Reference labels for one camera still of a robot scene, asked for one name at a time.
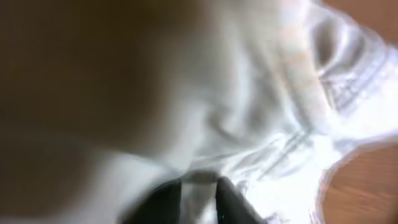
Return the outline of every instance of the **crumpled fabric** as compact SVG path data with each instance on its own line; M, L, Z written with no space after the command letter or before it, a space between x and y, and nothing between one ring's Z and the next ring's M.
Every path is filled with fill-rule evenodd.
M322 222L324 172L355 139L398 127L397 50L319 2L204 8L212 26L161 51L175 88L136 146L155 153L98 152L105 162L78 206L1 223L114 223L149 189L197 169L230 178L269 223Z

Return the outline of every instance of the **sleeve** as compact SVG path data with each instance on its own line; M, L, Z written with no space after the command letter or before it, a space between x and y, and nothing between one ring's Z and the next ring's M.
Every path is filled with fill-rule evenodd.
M398 51L375 32L321 4L306 20L316 70L340 118L341 138L377 138L398 129Z

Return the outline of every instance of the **garment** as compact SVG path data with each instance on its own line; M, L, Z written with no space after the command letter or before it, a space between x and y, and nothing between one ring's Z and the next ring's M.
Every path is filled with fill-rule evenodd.
M200 12L206 31L172 35L160 50L170 77L160 120L134 147L92 152L101 163L70 210L0 223L114 223L151 188L196 169L230 178L270 223L310 223L324 170L352 140L397 127L398 53L344 14L308 0ZM389 126L362 132L380 114Z

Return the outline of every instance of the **brown surface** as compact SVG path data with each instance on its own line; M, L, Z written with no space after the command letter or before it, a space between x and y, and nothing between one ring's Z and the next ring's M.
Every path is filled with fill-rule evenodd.
M370 27L385 39L398 42L397 0L325 0L345 11L360 24Z
M328 224L398 223L398 145L361 153L338 169L323 212Z

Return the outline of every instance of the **clothing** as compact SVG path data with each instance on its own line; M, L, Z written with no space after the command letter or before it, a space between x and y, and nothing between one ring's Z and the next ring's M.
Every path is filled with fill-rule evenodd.
M196 169L230 178L263 219L314 222L324 170L352 140L398 127L397 50L344 14L307 0L229 1L206 12L211 31L171 45L174 100L137 144L155 153L93 152L101 164L91 189L37 222L114 223L151 188ZM389 120L374 129L380 116Z

